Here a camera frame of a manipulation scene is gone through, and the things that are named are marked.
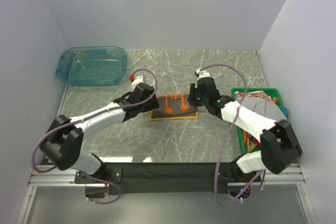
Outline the orange and grey towel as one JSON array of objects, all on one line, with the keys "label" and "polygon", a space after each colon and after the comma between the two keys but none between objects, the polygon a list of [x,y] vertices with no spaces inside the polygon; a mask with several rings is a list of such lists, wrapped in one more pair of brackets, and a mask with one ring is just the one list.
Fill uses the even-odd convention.
[{"label": "orange and grey towel", "polygon": [[158,95],[159,108],[149,113],[150,121],[197,119],[198,107],[190,106],[188,93]]}]

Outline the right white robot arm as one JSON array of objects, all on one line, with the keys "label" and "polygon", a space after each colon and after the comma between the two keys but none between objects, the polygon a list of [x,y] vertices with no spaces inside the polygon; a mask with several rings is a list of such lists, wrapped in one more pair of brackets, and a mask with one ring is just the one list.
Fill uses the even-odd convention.
[{"label": "right white robot arm", "polygon": [[279,174],[302,156],[302,148],[287,120],[275,121],[259,115],[233,98],[220,95],[212,77],[196,76],[196,83],[190,85],[189,104],[204,106],[211,115],[233,123],[260,143],[259,151],[233,161],[231,175],[235,181],[242,182],[249,173],[264,169]]}]

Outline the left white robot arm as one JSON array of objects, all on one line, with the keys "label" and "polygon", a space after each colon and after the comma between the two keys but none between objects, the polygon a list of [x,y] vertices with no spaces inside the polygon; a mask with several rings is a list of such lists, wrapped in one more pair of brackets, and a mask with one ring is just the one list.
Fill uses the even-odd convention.
[{"label": "left white robot arm", "polygon": [[159,102],[155,88],[140,82],[131,92],[114,99],[99,110],[73,118],[58,116],[39,144],[39,149],[59,170],[76,169],[93,183],[100,183],[108,177],[107,165],[97,155],[81,150],[85,138],[108,126],[124,123],[140,113],[157,108]]}]

